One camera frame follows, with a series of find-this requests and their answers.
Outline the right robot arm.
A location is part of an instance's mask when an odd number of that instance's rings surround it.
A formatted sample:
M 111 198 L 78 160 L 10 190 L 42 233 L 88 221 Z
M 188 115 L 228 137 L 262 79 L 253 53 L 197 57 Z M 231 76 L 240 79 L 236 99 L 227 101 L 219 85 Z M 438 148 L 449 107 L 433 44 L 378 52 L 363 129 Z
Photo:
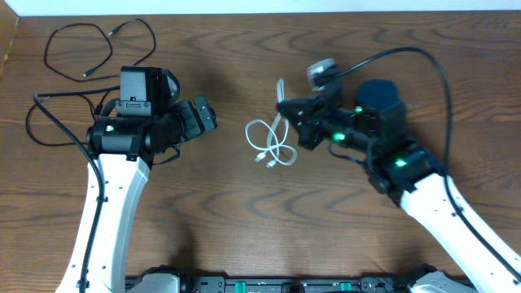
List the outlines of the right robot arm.
M 289 99 L 277 83 L 277 110 L 294 126 L 300 146 L 323 139 L 365 153 L 360 162 L 370 184 L 422 225 L 478 292 L 518 292 L 520 256 L 473 210 L 445 167 L 409 134 L 397 87 L 370 80 L 357 90 L 353 111 L 341 107 L 333 81 L 312 98 Z

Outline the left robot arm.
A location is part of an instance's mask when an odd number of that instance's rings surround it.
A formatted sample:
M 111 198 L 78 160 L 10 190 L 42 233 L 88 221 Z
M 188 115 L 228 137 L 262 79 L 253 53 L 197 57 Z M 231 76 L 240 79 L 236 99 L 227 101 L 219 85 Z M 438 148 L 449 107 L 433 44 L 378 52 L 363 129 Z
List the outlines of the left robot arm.
M 125 267 L 129 240 L 142 190 L 150 168 L 144 160 L 127 160 L 123 155 L 105 154 L 94 161 L 101 172 L 98 184 L 89 167 L 89 188 L 68 269 L 56 289 L 57 293 L 81 290 L 81 274 L 85 273 L 86 292 L 126 292 Z M 88 246 L 90 225 L 96 214 L 96 196 L 103 188 L 103 206 L 94 234 L 87 264 L 83 264 Z

